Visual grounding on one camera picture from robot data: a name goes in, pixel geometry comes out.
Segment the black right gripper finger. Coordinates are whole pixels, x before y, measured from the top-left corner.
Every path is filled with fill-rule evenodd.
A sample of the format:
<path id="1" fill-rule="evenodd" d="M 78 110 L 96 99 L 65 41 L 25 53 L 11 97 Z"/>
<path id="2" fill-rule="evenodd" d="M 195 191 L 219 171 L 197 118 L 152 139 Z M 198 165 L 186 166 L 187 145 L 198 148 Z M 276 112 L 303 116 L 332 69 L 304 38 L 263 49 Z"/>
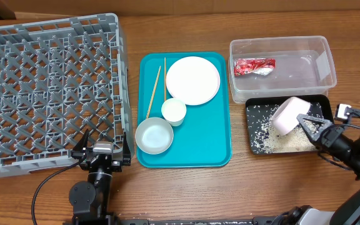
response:
<path id="1" fill-rule="evenodd" d="M 297 121 L 302 127 L 302 130 L 304 131 L 305 135 L 313 145 L 317 145 L 319 142 L 319 137 L 324 130 L 323 126 L 320 126 L 319 124 L 312 123 L 310 121 L 304 121 L 301 119 L 301 115 L 299 114 L 297 116 Z"/>
<path id="2" fill-rule="evenodd" d="M 331 122 L 328 119 L 321 118 L 321 117 L 314 117 L 314 116 L 308 116 L 308 115 L 302 114 L 301 119 L 304 121 L 310 121 L 312 123 L 319 124 L 320 126 L 323 126 L 323 127 L 329 127 L 329 126 L 333 125 L 333 122 Z"/>

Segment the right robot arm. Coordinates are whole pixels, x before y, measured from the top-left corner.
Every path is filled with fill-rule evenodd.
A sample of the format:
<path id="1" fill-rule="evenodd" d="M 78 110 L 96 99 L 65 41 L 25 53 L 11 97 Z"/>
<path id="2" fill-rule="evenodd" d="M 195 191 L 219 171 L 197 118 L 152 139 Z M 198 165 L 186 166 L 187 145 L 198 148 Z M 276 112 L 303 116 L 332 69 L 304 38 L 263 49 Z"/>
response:
<path id="1" fill-rule="evenodd" d="M 353 171 L 360 180 L 360 126 L 351 123 L 360 119 L 359 111 L 343 112 L 336 116 L 339 124 L 304 114 L 297 117 L 306 136 L 319 148 L 319 157 L 324 153 L 339 160 L 330 161 L 340 168 Z M 353 194 L 334 212 L 320 211 L 311 206 L 297 207 L 282 219 L 282 224 L 360 224 L 360 190 Z"/>

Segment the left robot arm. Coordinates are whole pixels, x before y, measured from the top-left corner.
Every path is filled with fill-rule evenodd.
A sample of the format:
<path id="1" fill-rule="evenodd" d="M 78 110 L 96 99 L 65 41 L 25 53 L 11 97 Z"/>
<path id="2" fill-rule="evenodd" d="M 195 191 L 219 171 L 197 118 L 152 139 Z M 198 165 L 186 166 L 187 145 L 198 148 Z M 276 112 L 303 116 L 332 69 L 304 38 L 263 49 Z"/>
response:
<path id="1" fill-rule="evenodd" d="M 91 147 L 89 131 L 71 151 L 78 162 L 71 169 L 80 166 L 88 172 L 87 181 L 77 182 L 69 192 L 69 202 L 73 206 L 73 217 L 69 224 L 139 224 L 139 225 L 196 225 L 196 224 L 301 224 L 303 219 L 312 216 L 314 209 L 304 205 L 294 207 L 278 216 L 258 216 L 252 219 L 233 220 L 172 220 L 150 221 L 148 219 L 120 219 L 114 212 L 108 211 L 109 195 L 113 173 L 121 172 L 124 166 L 131 164 L 134 150 L 124 138 L 121 150 L 113 142 L 97 141 Z"/>

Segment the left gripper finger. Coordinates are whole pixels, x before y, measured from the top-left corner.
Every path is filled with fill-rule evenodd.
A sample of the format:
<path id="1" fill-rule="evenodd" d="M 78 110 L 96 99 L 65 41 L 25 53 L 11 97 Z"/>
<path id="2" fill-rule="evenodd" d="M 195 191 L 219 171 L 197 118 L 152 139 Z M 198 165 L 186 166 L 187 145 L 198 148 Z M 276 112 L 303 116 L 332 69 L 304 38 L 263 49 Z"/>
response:
<path id="1" fill-rule="evenodd" d="M 123 159 L 131 159 L 131 151 L 128 145 L 126 133 L 124 133 L 123 136 L 122 155 L 123 155 Z"/>
<path id="2" fill-rule="evenodd" d="M 83 134 L 82 138 L 77 142 L 71 151 L 71 156 L 84 156 L 85 150 L 87 148 L 89 138 L 89 130 Z"/>

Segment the grey small bowl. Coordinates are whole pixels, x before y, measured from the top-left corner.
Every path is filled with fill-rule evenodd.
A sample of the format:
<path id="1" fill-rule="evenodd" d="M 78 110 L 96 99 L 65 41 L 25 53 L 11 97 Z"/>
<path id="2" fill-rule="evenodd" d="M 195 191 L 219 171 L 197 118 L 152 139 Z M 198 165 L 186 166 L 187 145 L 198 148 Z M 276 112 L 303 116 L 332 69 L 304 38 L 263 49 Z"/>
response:
<path id="1" fill-rule="evenodd" d="M 174 139 L 172 126 L 160 117 L 141 122 L 135 133 L 138 148 L 147 154 L 161 154 L 168 150 Z"/>

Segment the red snack wrapper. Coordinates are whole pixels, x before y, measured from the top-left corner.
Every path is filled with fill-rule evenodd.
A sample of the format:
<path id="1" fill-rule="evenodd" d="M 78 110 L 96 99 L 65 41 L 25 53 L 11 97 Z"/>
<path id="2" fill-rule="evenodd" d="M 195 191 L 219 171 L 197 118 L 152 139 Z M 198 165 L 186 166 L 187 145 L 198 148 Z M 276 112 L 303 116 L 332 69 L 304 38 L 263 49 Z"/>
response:
<path id="1" fill-rule="evenodd" d="M 257 74 L 267 76 L 276 68 L 276 60 L 271 58 L 237 59 L 234 62 L 234 75 Z"/>

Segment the white paper cup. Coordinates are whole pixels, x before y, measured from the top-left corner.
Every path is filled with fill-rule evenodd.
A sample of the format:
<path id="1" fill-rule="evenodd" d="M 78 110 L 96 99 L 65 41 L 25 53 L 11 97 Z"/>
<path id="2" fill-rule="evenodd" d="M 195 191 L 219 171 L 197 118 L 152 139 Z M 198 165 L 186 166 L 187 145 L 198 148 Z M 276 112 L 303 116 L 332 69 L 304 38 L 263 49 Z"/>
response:
<path id="1" fill-rule="evenodd" d="M 180 99 L 170 98 L 164 101 L 161 113 L 171 126 L 180 126 L 186 116 L 187 108 Z"/>

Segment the pink small bowl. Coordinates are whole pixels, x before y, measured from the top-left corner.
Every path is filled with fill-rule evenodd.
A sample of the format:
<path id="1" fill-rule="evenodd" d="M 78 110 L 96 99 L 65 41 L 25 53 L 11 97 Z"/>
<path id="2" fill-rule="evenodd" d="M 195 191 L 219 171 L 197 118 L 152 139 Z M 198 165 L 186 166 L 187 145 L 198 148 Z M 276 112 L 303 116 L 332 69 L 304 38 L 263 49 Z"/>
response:
<path id="1" fill-rule="evenodd" d="M 298 97 L 290 97 L 273 114 L 271 124 L 281 136 L 284 136 L 299 124 L 297 116 L 299 114 L 307 114 L 310 108 L 310 102 Z"/>

